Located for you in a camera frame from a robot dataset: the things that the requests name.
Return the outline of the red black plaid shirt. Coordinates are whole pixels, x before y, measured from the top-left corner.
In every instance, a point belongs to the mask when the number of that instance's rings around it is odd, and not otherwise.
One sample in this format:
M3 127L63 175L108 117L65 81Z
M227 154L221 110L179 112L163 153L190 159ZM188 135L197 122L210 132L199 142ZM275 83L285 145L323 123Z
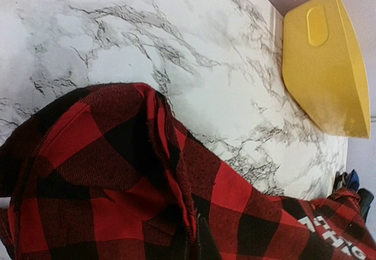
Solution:
M359 196L265 195L143 83L76 89L1 147L12 259L374 259Z

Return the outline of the dark green plaid skirt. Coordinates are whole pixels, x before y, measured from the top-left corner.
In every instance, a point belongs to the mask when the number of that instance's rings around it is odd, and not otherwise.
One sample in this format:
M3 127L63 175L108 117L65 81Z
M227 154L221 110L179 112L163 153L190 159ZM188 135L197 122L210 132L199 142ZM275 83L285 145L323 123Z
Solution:
M359 198L360 198L360 201L359 201L360 215L363 218L364 222L367 222L368 212L374 200L374 195L372 192L370 192L366 188L360 188L357 194L359 195Z

